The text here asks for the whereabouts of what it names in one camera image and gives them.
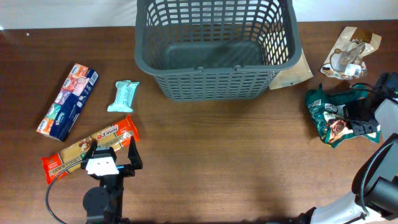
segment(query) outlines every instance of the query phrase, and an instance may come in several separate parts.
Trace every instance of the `white wall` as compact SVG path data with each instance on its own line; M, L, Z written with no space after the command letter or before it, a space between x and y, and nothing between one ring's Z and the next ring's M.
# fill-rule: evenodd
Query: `white wall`
M398 19L398 0L293 0L298 21ZM136 0L0 0L4 29L134 26Z

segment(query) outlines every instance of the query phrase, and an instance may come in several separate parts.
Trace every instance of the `plastic basket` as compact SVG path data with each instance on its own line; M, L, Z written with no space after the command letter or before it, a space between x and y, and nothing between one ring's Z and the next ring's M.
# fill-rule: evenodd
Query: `plastic basket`
M251 99L302 53L292 0L138 0L135 60L177 101Z

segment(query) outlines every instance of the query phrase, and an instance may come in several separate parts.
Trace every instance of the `brown table surface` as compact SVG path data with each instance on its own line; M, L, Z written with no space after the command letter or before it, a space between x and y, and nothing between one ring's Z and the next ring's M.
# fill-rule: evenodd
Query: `brown table surface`
M379 50L365 59L368 75L348 83L319 72L344 26L382 36ZM398 21L301 22L298 28L313 78L255 100L192 103L166 98L138 68L133 27L2 31L0 222L55 223L44 204L40 158L124 118L106 111L118 80L140 81L131 116L144 163L124 182L124 217L156 222L296 217L343 196L379 144L356 138L332 149L322 143L304 96L321 82L336 93L397 71ZM97 70L99 81L69 137L59 142L35 130L74 63ZM127 162L127 149L117 155L119 163ZM84 223L83 196L97 185L82 170L59 180L50 194L54 212L67 223Z

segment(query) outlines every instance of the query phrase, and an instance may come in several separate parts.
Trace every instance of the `black cable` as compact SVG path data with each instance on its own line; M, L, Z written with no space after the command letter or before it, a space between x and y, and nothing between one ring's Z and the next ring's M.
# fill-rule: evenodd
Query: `black cable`
M83 163L83 162L85 162L85 161L78 161L78 162L75 162L74 164L72 164L72 165L66 167L66 168L63 169L63 170L61 170L61 171L55 176L55 178L51 181L51 184L47 187L47 192L45 193L45 205L47 206L47 210L50 212L51 216L53 216L54 219L55 219L56 221L58 221L59 223L67 224L66 222L64 222L64 221L62 221L60 218L58 218L58 217L53 213L53 211L52 211L51 208L50 208L50 204L49 204L49 193L50 193L51 187L52 187L52 185L55 183L55 181L61 176L61 174L63 174L63 173L64 173L65 171L67 171L68 169L74 167L75 165L81 164L81 163Z
M372 85L367 84L367 83L355 83L354 85L351 85L351 86L349 87L350 90L358 90L358 91L370 92L370 93L373 93L373 94L375 94L375 95L377 95L377 96L380 96L381 98L391 100L393 103L395 103L395 104L398 105L398 101L395 100L395 99L393 99L393 97L391 97L391 96L385 96L385 95L383 95L383 94L381 94L381 93L379 93L379 92L377 92L377 91L374 91L374 90L369 90L369 89L365 89L365 88L355 88L355 86L357 86L357 85L365 85L365 86L368 86L368 87L370 87L370 88L374 88Z
M366 205L365 205L365 199L364 199L364 191L365 191L365 181L366 178L368 177L368 174L371 170L371 167L374 164L374 161L376 161L376 159L381 155L381 153L387 149L389 146L391 146L392 144L396 143L398 141L398 139L394 139L393 141L391 141L389 144L386 144L385 146L383 146L372 158L371 162L368 165L368 168L366 169L366 172L364 173L362 182L361 182L361 190L359 191L359 202L361 203L361 207L364 210L364 212L366 213L366 216L369 216L369 211L366 209Z

